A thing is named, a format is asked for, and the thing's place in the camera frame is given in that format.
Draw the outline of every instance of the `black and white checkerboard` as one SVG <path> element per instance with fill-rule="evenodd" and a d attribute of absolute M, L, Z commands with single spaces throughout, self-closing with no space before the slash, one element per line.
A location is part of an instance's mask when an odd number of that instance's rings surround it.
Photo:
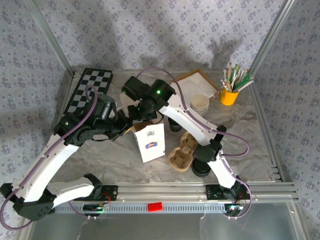
<path fill-rule="evenodd" d="M 113 78 L 112 71 L 86 68 L 84 69 L 80 80 L 75 87 L 73 94 L 64 110 L 64 114 L 73 113 L 77 108 L 82 108 L 87 102 L 85 89 L 88 85 L 96 87 L 98 93 L 107 94 L 111 80 Z M 94 96 L 92 89 L 88 90 L 90 97 Z"/>

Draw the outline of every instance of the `stack of paper cups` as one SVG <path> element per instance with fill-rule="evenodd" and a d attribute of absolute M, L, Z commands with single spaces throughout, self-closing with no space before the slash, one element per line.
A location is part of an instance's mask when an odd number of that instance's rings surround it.
<path fill-rule="evenodd" d="M 204 117 L 206 115 L 208 107 L 209 98 L 206 95 L 197 94 L 191 100 L 191 108 L 201 117 Z"/>

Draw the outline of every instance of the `cardboard cup holder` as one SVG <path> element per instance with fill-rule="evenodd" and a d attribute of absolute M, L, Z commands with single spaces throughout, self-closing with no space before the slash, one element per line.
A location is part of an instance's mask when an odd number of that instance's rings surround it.
<path fill-rule="evenodd" d="M 189 132 L 185 132 L 180 139 L 180 146 L 168 156 L 169 165 L 180 173 L 187 171 L 194 160 L 193 153 L 197 145 L 198 141 Z"/>

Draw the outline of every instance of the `table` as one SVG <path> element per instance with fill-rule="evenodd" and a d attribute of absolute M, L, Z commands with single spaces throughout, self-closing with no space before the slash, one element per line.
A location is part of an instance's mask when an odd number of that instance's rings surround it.
<path fill-rule="evenodd" d="M 137 73 L 137 71 L 113 73 L 114 77 L 107 94 L 113 97 L 119 105 L 121 104 L 119 94 L 122 85 L 130 76 L 135 76 Z M 208 73 L 208 76 L 220 86 L 220 75 Z M 157 71 L 145 73 L 139 79 L 148 84 L 152 84 L 156 79 L 170 81 L 165 73 Z M 250 152 L 245 157 L 227 158 L 232 170 L 241 179 L 250 182 L 275 180 L 271 168 L 272 162 L 259 126 L 253 98 L 248 89 L 239 94 L 232 106 L 224 106 L 220 103 L 219 98 L 213 99 L 204 118 L 217 126 L 226 126 L 228 133 L 241 136 L 248 141 Z M 143 163 L 131 132 L 119 137 L 115 142 L 89 140 L 63 164 L 52 182 L 72 181 L 87 173 L 94 174 L 103 183 L 218 182 L 213 172 L 210 172 L 207 177 L 199 178 L 193 174 L 191 168 L 184 173 L 171 168 L 168 164 L 168 154 L 180 145 L 180 137 L 185 131 L 171 132 L 166 117 L 164 118 L 164 131 L 165 156 Z M 225 153 L 235 154 L 245 150 L 241 142 L 231 137 L 224 137 L 221 144 Z"/>

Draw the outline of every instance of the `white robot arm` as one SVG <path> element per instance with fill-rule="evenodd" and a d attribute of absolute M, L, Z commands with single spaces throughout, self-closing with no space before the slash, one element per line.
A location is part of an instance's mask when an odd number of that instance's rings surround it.
<path fill-rule="evenodd" d="M 114 141 L 127 132 L 134 123 L 154 118 L 157 111 L 193 135 L 199 143 L 194 151 L 196 159 L 212 169 L 223 194 L 235 199 L 239 184 L 222 155 L 220 144 L 222 135 L 204 129 L 199 122 L 212 130 L 217 129 L 216 125 L 206 121 L 191 108 L 183 107 L 181 98 L 163 80 L 158 79 L 149 86 L 132 76 L 124 84 L 122 92 L 132 100 L 139 101 L 138 106 L 128 106 L 129 117 L 125 116 L 122 110 L 117 112 L 113 98 L 99 94 L 97 99 L 92 99 L 84 108 L 62 117 L 54 128 L 54 134 L 48 144 L 30 169 L 18 181 L 4 183 L 0 187 L 5 201 L 12 201 L 13 208 L 19 215 L 36 221 L 47 215 L 55 206 L 70 200 L 87 196 L 97 199 L 102 183 L 92 174 L 67 183 L 49 182 L 63 163 L 86 140 L 91 140 L 94 135 L 104 134 Z M 68 137 L 61 138 L 78 126 L 79 122 L 83 122 L 79 128 Z"/>
<path fill-rule="evenodd" d="M 187 109 L 191 114 L 197 118 L 203 124 L 206 124 L 212 129 L 217 129 L 217 126 L 208 122 L 199 114 L 197 114 L 191 107 Z M 214 139 L 215 133 L 204 130 L 198 123 L 193 120 L 187 111 L 183 108 L 183 104 L 180 96 L 173 94 L 168 100 L 168 106 L 163 106 L 159 112 L 175 122 L 181 125 L 187 130 L 201 146 L 210 145 L 210 141 Z M 222 161 L 225 161 L 224 156 L 220 156 L 223 153 L 222 149 L 219 150 L 215 160 L 209 161 L 207 164 L 210 166 L 214 174 L 216 175 L 218 182 L 221 186 L 231 189 L 235 184 L 235 178 L 227 171 Z"/>

